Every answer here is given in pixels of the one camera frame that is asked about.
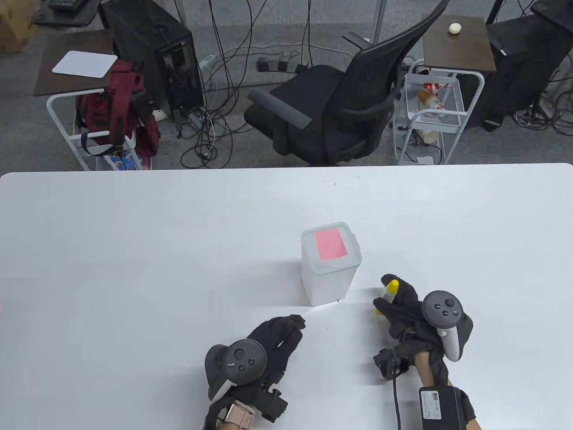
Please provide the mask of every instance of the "keyboard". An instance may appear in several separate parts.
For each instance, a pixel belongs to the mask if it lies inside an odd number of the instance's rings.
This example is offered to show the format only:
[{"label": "keyboard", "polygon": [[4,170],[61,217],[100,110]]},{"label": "keyboard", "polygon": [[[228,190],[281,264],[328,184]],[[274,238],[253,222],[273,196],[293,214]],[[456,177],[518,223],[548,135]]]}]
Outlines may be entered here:
[{"label": "keyboard", "polygon": [[76,12],[87,0],[48,0],[48,7],[53,10]]}]

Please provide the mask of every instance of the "office chair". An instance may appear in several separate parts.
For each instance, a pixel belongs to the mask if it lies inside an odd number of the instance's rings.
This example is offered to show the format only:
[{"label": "office chair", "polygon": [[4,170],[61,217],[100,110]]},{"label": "office chair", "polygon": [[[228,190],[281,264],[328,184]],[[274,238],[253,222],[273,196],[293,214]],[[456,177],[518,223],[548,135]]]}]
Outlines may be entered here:
[{"label": "office chair", "polygon": [[355,33],[344,38],[360,48],[346,72],[317,65],[273,89],[251,91],[245,121],[270,139],[281,155],[314,166],[366,157],[378,147],[402,86],[402,62],[444,12],[449,0],[409,30],[372,45]]}]

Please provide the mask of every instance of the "container lid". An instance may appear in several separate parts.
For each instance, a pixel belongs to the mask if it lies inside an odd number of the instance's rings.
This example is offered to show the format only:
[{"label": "container lid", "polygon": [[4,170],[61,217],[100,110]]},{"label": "container lid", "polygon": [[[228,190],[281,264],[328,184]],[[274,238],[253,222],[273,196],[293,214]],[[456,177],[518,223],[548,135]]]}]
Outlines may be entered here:
[{"label": "container lid", "polygon": [[345,222],[305,230],[301,241],[311,269],[317,275],[357,267],[362,262],[360,246]]}]

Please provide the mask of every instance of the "rolling cart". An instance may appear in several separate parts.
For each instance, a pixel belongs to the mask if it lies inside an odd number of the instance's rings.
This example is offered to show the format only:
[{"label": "rolling cart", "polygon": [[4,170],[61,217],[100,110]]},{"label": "rolling cart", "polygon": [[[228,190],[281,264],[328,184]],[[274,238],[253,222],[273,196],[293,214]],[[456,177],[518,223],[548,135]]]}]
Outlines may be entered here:
[{"label": "rolling cart", "polygon": [[[431,68],[428,75],[414,73],[421,66],[424,66],[423,58],[415,61],[406,75],[402,97],[393,120],[394,155],[399,165],[448,164],[484,89],[485,79],[480,72],[441,68]],[[464,107],[458,75],[473,75],[479,80],[476,93],[467,109]],[[420,92],[426,89],[425,85],[433,85],[433,88],[436,88],[434,93],[444,105],[444,110],[425,108],[418,98]],[[455,135],[452,144],[445,144],[444,134]],[[423,157],[414,158],[407,152],[409,145],[432,149],[435,147],[439,150],[439,158],[436,160],[438,151],[435,149],[433,152],[420,154],[424,155]]]}]

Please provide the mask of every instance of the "white table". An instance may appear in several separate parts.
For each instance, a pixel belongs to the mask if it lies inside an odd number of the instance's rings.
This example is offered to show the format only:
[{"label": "white table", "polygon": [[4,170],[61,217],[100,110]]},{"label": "white table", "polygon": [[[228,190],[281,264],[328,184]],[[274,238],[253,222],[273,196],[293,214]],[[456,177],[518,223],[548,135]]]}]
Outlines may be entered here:
[{"label": "white table", "polygon": [[[299,312],[263,429],[396,428],[371,301],[394,272],[475,322],[449,363],[484,429],[565,429],[573,376],[570,165],[8,174],[0,180],[0,429],[193,430],[211,345]],[[300,233],[345,221],[363,263],[308,307]],[[419,379],[398,378],[404,430]]]}]

